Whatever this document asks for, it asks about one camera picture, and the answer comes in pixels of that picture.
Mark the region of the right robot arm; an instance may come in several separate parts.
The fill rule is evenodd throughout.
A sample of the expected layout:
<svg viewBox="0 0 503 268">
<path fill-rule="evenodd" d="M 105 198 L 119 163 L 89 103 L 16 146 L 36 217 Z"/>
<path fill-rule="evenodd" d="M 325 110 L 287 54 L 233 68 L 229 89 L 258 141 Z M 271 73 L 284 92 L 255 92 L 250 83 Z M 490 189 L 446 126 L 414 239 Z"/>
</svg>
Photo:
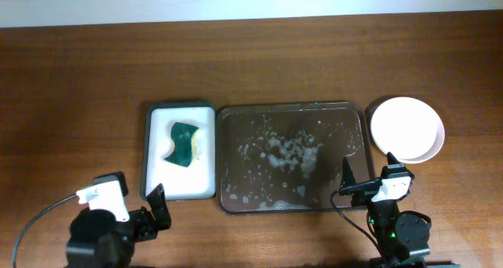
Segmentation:
<svg viewBox="0 0 503 268">
<path fill-rule="evenodd" d="M 391 153 L 378 177 L 373 177 L 370 156 L 356 164 L 364 170 L 357 182 L 350 155 L 318 151 L 302 158 L 291 173 L 281 166 L 277 153 L 240 158 L 216 156 L 217 182 L 222 191 L 218 204 L 228 215 L 367 210 L 364 234 L 380 257 L 378 267 L 423 267 L 429 255 L 431 219 L 416 211 L 400 211 L 398 202 L 409 195 L 415 176 Z"/>
</svg>

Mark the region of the pink plate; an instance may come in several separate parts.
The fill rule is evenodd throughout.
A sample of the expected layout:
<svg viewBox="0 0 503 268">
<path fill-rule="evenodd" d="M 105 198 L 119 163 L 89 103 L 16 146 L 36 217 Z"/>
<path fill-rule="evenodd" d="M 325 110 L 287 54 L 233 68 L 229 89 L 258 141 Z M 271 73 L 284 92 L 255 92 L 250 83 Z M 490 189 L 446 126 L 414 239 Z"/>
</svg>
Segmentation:
<svg viewBox="0 0 503 268">
<path fill-rule="evenodd" d="M 423 163 L 442 149 L 446 131 L 439 114 L 414 97 L 392 97 L 370 115 L 369 130 L 376 147 L 402 163 Z"/>
</svg>

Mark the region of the green and yellow sponge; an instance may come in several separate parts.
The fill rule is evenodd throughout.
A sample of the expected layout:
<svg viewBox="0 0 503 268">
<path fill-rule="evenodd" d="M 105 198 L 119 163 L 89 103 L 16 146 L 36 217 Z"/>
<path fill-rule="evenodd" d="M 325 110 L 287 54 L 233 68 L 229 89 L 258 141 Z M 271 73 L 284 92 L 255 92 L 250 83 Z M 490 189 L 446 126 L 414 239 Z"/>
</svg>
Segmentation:
<svg viewBox="0 0 503 268">
<path fill-rule="evenodd" d="M 170 132 L 174 148 L 164 160 L 180 167 L 188 167 L 193 161 L 193 139 L 198 130 L 198 127 L 188 123 L 174 123 Z"/>
</svg>

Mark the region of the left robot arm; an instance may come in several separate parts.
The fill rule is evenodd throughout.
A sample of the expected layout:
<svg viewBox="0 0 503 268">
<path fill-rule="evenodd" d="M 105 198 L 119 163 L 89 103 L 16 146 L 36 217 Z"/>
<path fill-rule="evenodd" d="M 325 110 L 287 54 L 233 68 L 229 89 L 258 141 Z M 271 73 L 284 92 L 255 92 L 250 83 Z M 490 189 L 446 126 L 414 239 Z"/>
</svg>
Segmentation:
<svg viewBox="0 0 503 268">
<path fill-rule="evenodd" d="M 125 268 L 135 245 L 155 240 L 158 232 L 171 227 L 169 214 L 154 215 L 145 207 L 130 213 L 126 222 L 106 210 L 82 210 L 70 225 L 66 245 L 69 267 Z"/>
</svg>

